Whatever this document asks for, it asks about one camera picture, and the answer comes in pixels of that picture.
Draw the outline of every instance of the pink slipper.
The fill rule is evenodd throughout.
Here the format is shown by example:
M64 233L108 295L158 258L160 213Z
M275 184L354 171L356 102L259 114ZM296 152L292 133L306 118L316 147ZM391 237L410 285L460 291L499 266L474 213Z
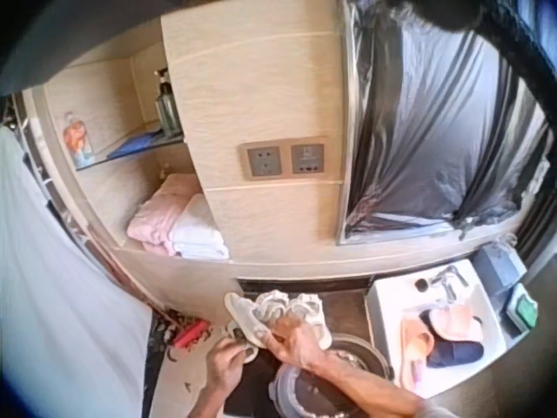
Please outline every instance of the pink slipper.
M413 391L416 382L426 366L426 358L433 350L434 339L429 330L418 318L405 318L400 324L402 341L402 368L400 384L403 388Z
M429 320L435 332L449 341L482 342L484 334L481 322L474 318L473 310L466 305L450 305L432 309Z

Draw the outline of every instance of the person's left hand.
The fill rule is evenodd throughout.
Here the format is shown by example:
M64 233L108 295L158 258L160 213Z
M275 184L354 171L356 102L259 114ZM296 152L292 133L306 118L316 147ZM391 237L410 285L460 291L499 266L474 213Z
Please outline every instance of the person's left hand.
M207 389L226 397L240 383L244 366L244 347L230 338L223 338L207 355Z

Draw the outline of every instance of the bottle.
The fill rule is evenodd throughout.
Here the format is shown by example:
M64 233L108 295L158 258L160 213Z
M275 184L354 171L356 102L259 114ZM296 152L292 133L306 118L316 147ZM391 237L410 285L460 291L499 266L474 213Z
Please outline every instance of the bottle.
M168 68L155 71L155 75L159 76L160 95L157 98L157 111L160 119L161 127L167 137L173 137L182 133L182 125L176 107L176 100L172 92L172 86L168 81Z
M84 121L69 111L64 115L64 125L64 143L76 168L93 164L95 154Z

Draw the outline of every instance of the white sink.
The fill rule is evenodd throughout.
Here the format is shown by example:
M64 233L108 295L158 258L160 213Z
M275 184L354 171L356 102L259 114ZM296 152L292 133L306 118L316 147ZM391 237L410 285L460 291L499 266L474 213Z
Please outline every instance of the white sink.
M449 388L458 385L489 366L493 361L503 355L506 351L505 339L500 329L495 312L487 298L486 291L481 285L480 279L468 260L457 261L453 266L457 267L460 274L465 278L468 287L463 287L460 281L453 277L450 282L454 292L459 298L459 303L464 303L473 309L474 315L481 318L484 331L484 355L475 363L462 366L446 368L426 368L422 380L416 385L414 392L424 398L439 394ZM401 369L401 342L400 321L408 312L420 312L428 309L439 299L446 299L446 291L443 287L430 287L421 293L416 289L414 283L418 279L431 279L445 268L447 264L440 267L424 270L418 273L405 274L373 283L370 296L375 303L379 302L382 318L372 317L372 326L377 320L382 320L385 329L386 348L391 365L394 369L395 383L399 384Z

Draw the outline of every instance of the wall socket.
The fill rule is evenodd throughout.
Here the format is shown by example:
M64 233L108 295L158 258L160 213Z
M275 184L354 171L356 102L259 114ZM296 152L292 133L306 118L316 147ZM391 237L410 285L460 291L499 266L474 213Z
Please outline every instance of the wall socket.
M247 157L253 177L280 176L282 174L280 148L277 146L250 148L247 150Z
M291 154L293 174L312 174L325 170L323 144L292 145Z
M238 146L248 181L325 179L324 137L271 139Z

